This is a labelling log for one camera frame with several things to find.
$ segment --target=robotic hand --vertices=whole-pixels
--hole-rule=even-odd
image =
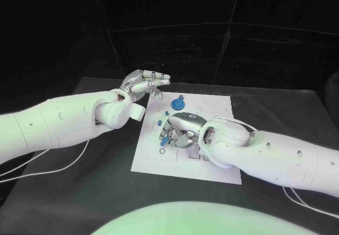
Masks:
[[[144,107],[134,104],[144,93],[163,94],[157,86],[170,76],[147,70],[131,72],[105,92],[46,100],[32,108],[0,116],[0,164],[37,150],[72,146],[118,129],[130,118],[141,121]]]
[[[235,119],[206,121],[195,114],[176,113],[159,139],[177,148],[198,142],[200,154],[219,167],[237,166],[275,185],[339,197],[339,151],[247,125],[254,129],[250,133],[242,125]]]

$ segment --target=blue cap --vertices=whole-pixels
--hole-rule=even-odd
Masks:
[[[163,141],[162,141],[162,143],[160,143],[160,146],[164,146],[164,144],[166,144],[167,141],[169,141],[169,138],[167,138],[167,136],[166,136],[164,139],[163,139]]]
[[[172,108],[175,110],[182,110],[185,108],[183,96],[180,96],[179,99],[175,99],[172,101]]]

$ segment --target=gray table surface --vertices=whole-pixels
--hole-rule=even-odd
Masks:
[[[118,88],[121,80],[84,77],[75,94]],[[339,132],[316,92],[172,83],[166,92],[229,95],[234,116],[264,131],[339,149]],[[149,96],[137,103],[146,107]],[[242,185],[131,172],[141,122],[89,140],[76,164],[62,172],[17,181],[0,210],[0,233],[87,235],[138,208],[172,201],[203,201],[264,212],[314,232],[333,235],[339,221],[294,204],[281,187],[241,172]],[[52,149],[23,174],[65,167],[85,143]],[[339,200],[299,190],[312,206],[339,212]]]

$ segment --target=blue object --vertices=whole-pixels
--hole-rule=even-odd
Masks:
[[[179,96],[179,99],[172,101],[172,108],[175,110],[182,110],[185,108],[183,95]]]
[[[169,138],[167,138],[167,136],[166,136],[164,139],[163,139],[163,141],[162,141],[162,143],[160,143],[160,146],[164,146],[164,144],[166,144],[167,141],[169,141]]]

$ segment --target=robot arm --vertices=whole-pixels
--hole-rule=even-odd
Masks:
[[[169,117],[160,140],[179,148],[190,147],[195,141],[200,154],[219,167],[237,166],[275,185],[339,197],[338,150],[271,132],[250,133],[226,118],[215,117],[206,121],[190,113]]]
[[[141,121],[144,107],[134,104],[144,92],[162,98],[157,86],[170,76],[136,70],[120,89],[46,100],[32,108],[0,116],[0,164],[42,149],[72,146],[118,129],[128,118]]]

